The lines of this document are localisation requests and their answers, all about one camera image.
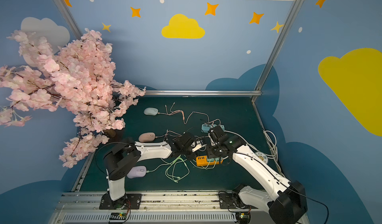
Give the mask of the orange power strip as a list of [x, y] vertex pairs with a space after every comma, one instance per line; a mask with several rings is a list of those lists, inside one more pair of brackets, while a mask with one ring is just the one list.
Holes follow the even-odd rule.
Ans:
[[222, 158], [208, 158], [206, 155], [196, 157], [197, 167], [209, 168], [214, 167], [223, 162]]

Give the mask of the lavender wireless mouse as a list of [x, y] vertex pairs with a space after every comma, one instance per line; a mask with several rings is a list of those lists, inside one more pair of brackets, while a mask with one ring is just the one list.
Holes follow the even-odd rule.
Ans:
[[146, 173], [147, 173], [146, 166], [135, 166], [128, 172], [127, 178], [129, 179], [142, 178], [146, 175]]

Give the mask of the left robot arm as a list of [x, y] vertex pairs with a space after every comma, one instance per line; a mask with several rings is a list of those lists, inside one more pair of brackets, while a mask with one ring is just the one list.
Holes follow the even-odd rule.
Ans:
[[204, 145], [203, 139], [187, 132], [169, 141], [160, 143], [142, 143], [128, 139], [127, 142], [115, 142], [103, 157], [108, 182], [108, 197], [117, 201], [125, 196], [125, 177], [139, 161], [149, 159], [167, 159], [182, 157], [193, 159]]

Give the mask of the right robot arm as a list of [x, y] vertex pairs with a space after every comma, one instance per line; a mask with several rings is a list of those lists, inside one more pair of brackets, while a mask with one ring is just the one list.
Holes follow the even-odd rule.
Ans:
[[220, 126], [208, 132], [212, 153], [229, 157], [241, 165], [264, 188], [264, 191], [243, 186], [237, 195], [246, 206], [253, 206], [268, 213], [276, 224], [296, 224], [308, 211], [305, 187], [298, 181], [291, 182], [264, 163], [240, 136], [228, 135]]

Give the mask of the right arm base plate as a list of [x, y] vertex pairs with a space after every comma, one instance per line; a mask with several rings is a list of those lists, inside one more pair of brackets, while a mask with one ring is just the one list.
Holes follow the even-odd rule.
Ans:
[[250, 209], [250, 206], [245, 205], [236, 193], [219, 191], [217, 194], [221, 209]]

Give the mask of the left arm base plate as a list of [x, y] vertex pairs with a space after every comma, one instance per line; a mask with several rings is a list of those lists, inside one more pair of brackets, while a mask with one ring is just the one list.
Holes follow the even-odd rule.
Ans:
[[142, 195], [135, 193], [126, 193], [121, 198], [113, 201], [106, 193], [102, 196], [99, 205], [100, 210], [138, 210], [140, 208]]

